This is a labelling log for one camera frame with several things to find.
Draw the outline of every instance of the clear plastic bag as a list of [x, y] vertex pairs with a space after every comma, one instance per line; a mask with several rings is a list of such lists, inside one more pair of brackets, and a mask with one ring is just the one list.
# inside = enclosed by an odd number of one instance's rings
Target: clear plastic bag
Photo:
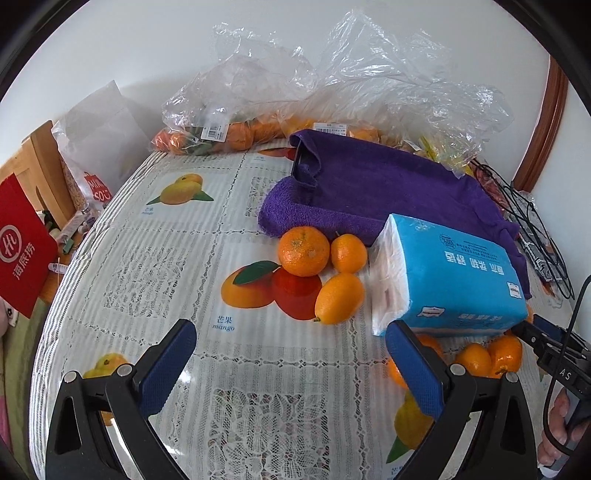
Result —
[[417, 153], [461, 176], [491, 134], [513, 120], [494, 87], [445, 80], [449, 51], [422, 33], [406, 43], [353, 11], [330, 33], [308, 98], [280, 108], [288, 136], [314, 123]]
[[175, 154], [247, 150], [282, 137], [276, 112], [302, 100], [316, 75], [300, 48], [290, 51], [252, 32], [215, 29], [220, 63], [199, 73], [163, 105], [167, 128], [154, 148]]

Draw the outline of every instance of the white paper bag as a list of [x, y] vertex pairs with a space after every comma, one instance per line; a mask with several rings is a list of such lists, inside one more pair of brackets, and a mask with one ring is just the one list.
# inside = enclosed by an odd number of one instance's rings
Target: white paper bag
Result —
[[86, 200], [104, 203], [145, 160], [148, 138], [115, 81], [91, 93], [51, 129]]

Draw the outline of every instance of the screw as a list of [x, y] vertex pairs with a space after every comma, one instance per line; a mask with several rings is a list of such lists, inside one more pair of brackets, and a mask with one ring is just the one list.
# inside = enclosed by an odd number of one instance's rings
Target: screw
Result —
[[519, 380], [519, 377], [515, 372], [507, 372], [505, 376], [507, 377], [507, 380], [511, 383], [517, 383], [517, 381]]
[[458, 377], [461, 377], [466, 373], [466, 369], [460, 364], [453, 364], [449, 370], [452, 374], [457, 375]]
[[127, 375], [129, 375], [132, 370], [133, 369], [131, 368], [131, 365], [128, 365], [128, 364], [121, 365], [117, 369], [117, 375], [119, 375], [120, 377], [127, 377]]
[[68, 372], [64, 375], [64, 382], [66, 383], [71, 383], [76, 379], [76, 372], [74, 372], [73, 370], [71, 372]]

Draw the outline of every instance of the white tablecloth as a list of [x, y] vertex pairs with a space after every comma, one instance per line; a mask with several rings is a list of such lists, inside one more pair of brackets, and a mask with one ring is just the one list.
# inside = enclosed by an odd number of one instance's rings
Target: white tablecloth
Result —
[[[178, 318], [195, 324], [197, 348], [150, 421], [189, 478], [393, 478], [411, 454], [385, 465], [404, 391], [388, 377], [383, 338], [371, 335], [370, 299], [352, 320], [325, 326], [293, 320], [275, 303], [245, 310], [220, 298], [230, 273], [277, 260], [277, 240], [259, 231], [257, 214], [291, 165], [256, 150], [153, 154], [127, 181], [80, 246], [43, 330], [30, 400], [31, 459], [40, 478], [63, 375], [85, 372], [109, 352], [134, 363]], [[186, 173], [203, 177], [212, 202], [147, 205]], [[466, 341], [443, 342], [447, 359]], [[535, 424], [543, 385], [525, 350], [519, 376]], [[140, 478], [116, 426], [108, 430], [126, 472]]]

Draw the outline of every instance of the wooden door frame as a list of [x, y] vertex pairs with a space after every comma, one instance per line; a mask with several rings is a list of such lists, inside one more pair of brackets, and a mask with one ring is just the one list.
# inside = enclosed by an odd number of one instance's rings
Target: wooden door frame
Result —
[[558, 66], [556, 60], [550, 57], [548, 81], [546, 83], [540, 118], [535, 126], [530, 145], [513, 178], [514, 186], [517, 190], [531, 192], [535, 183], [540, 178], [540, 174], [544, 169], [544, 165], [556, 140], [568, 89], [568, 78]]

